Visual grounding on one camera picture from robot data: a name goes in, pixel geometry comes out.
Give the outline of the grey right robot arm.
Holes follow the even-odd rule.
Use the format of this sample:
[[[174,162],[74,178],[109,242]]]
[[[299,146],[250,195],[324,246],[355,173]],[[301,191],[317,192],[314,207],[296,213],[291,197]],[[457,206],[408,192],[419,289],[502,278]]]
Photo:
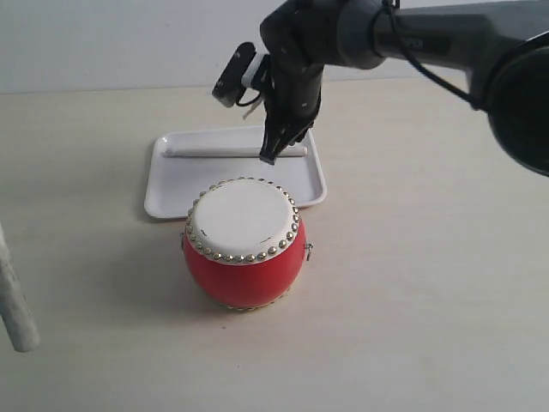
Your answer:
[[[545,1],[286,1],[260,34],[270,62],[262,161],[274,163],[314,124],[326,66],[372,70],[393,58],[484,112],[509,157],[548,173]]]

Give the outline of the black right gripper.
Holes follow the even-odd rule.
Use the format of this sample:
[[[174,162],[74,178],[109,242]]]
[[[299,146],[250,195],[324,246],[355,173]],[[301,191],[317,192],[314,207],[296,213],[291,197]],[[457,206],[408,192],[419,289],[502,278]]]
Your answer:
[[[323,66],[292,71],[269,54],[262,57],[259,91],[265,111],[260,161],[274,165],[289,146],[302,142],[320,110]]]

